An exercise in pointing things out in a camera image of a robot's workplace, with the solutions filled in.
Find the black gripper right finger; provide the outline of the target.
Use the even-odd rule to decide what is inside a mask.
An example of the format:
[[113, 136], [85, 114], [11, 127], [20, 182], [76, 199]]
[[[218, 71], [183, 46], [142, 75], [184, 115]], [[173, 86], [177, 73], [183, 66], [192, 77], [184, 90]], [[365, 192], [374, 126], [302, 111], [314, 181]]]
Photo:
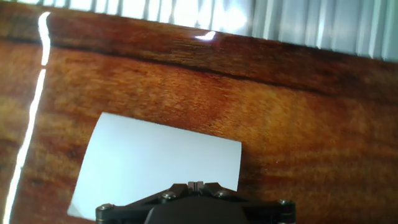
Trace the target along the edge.
[[199, 197], [210, 198], [204, 207], [211, 210], [211, 218], [222, 216], [226, 223], [295, 223], [295, 202], [253, 200], [219, 183], [196, 183]]

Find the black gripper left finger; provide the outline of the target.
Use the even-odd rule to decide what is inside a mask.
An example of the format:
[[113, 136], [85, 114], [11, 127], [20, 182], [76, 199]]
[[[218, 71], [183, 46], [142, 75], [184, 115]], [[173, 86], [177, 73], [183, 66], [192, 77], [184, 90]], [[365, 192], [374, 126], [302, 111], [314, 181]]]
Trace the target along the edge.
[[149, 212], [156, 206], [193, 196], [196, 192], [196, 182], [173, 184], [169, 189], [128, 205], [116, 206], [112, 203], [102, 204], [95, 210], [95, 222], [96, 224], [127, 223], [129, 221], [144, 223]]

